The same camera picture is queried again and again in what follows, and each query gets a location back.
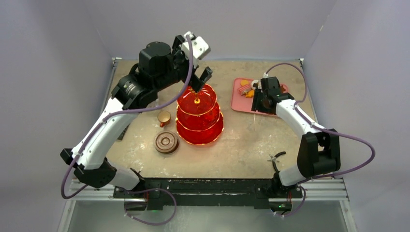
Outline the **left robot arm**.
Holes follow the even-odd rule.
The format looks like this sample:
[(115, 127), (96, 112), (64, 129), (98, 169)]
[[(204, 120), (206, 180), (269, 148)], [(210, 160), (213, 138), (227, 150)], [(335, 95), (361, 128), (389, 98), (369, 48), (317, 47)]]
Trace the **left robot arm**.
[(61, 157), (69, 171), (85, 186), (101, 188), (108, 184), (121, 187), (133, 198), (144, 193), (144, 178), (134, 169), (113, 165), (107, 153), (140, 113), (149, 112), (149, 105), (158, 93), (183, 82), (199, 91), (211, 78), (206, 68), (201, 76), (195, 74), (198, 63), (211, 48), (198, 37), (187, 40), (176, 37), (173, 45), (151, 42), (140, 51), (138, 62), (122, 77), (111, 92), (102, 114), (74, 148), (62, 150)]

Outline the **red three-tier cake stand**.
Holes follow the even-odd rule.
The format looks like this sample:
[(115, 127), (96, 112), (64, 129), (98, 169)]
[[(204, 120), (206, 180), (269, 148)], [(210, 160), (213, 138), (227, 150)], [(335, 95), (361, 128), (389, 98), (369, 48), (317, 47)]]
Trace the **red three-tier cake stand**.
[(190, 87), (177, 99), (176, 132), (185, 142), (206, 145), (216, 141), (223, 130), (224, 116), (210, 85), (199, 92)]

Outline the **pink layered cake slice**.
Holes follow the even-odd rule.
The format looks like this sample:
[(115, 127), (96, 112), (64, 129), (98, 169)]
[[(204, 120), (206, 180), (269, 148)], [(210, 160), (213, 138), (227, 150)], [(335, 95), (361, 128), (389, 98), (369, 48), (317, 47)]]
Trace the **pink layered cake slice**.
[(237, 91), (240, 96), (247, 95), (252, 90), (250, 85), (241, 86)]

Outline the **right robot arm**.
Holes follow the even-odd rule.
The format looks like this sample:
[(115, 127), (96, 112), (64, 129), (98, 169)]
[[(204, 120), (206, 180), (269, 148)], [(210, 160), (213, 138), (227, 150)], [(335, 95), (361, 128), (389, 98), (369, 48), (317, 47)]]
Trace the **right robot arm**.
[(336, 130), (316, 126), (296, 103), (283, 92), (276, 77), (252, 82), (252, 111), (274, 114), (283, 119), (300, 139), (296, 164), (274, 173), (267, 192), (282, 197), (301, 181), (340, 169), (340, 142)]

